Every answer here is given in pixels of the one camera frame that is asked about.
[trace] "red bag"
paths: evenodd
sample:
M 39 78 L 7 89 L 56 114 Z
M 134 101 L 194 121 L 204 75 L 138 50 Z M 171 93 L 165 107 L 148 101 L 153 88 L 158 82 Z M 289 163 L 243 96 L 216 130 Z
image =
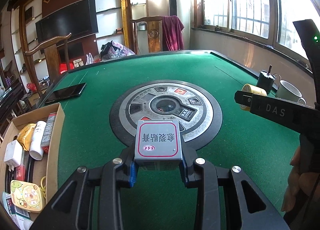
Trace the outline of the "red bag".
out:
M 31 90 L 33 93 L 37 92 L 36 84 L 33 84 L 33 83 L 28 83 L 27 89 Z
M 75 67 L 74 67 L 73 63 L 70 63 L 70 69 L 74 69 L 74 68 L 75 68 Z M 60 74 L 66 72 L 67 70 L 68 70 L 68 69 L 67 69 L 67 64 L 66 64 L 66 63 L 61 63 L 61 64 L 60 64 L 60 68 L 59 68 Z

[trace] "roll of tape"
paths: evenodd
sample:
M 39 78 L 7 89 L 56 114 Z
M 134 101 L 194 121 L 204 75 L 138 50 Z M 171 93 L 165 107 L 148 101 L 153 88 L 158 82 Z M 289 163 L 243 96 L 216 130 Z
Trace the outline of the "roll of tape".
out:
M 253 93 L 253 94 L 257 94 L 265 97 L 267 96 L 267 92 L 264 89 L 258 88 L 250 84 L 245 84 L 241 91 L 249 92 L 249 93 Z M 250 107 L 247 107 L 244 105 L 240 105 L 240 108 L 244 111 L 250 111 Z

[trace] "red button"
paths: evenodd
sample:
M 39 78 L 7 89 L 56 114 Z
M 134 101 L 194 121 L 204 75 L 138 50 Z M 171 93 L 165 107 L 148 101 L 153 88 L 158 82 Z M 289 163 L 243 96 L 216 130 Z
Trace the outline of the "red button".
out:
M 180 95 L 183 95 L 186 92 L 186 90 L 178 88 L 178 89 L 175 90 L 175 92 L 180 94 Z

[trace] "flat screen tv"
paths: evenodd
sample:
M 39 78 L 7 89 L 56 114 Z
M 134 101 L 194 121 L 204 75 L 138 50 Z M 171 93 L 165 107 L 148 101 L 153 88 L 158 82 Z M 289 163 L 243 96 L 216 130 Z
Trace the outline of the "flat screen tv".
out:
M 36 32 L 39 43 L 69 33 L 68 41 L 98 33 L 95 0 L 81 0 L 49 14 L 36 22 Z

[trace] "red cloth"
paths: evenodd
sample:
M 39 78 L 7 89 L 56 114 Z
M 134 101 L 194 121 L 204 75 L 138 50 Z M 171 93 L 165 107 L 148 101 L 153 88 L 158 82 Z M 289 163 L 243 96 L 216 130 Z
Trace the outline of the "red cloth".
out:
M 70 69 L 74 69 L 74 68 L 75 68 L 75 67 L 74 67 L 74 65 L 73 65 L 73 62 L 71 62 L 71 63 L 70 63 Z M 60 74 L 66 72 L 67 70 L 68 70 L 67 64 L 66 64 L 66 63 L 60 63 L 60 69 L 59 69 Z
M 162 18 L 162 48 L 164 51 L 183 50 L 181 33 L 183 29 L 184 26 L 177 16 L 164 16 Z

